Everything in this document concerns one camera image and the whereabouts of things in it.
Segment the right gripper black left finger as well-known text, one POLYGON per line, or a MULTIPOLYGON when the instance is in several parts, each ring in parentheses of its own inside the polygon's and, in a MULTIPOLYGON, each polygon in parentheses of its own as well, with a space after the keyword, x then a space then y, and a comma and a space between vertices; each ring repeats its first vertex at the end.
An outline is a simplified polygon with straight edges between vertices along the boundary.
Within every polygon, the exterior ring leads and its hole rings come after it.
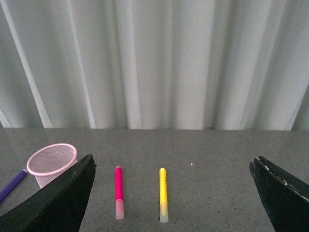
POLYGON ((26 201, 1 216, 2 232, 77 232, 96 173, 86 155, 26 201))

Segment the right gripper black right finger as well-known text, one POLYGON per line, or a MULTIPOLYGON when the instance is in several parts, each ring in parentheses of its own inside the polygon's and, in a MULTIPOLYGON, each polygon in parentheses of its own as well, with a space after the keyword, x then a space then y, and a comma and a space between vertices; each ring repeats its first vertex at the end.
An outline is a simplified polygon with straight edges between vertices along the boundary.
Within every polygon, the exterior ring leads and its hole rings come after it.
POLYGON ((309 185, 262 156, 249 168, 274 230, 307 232, 309 185))

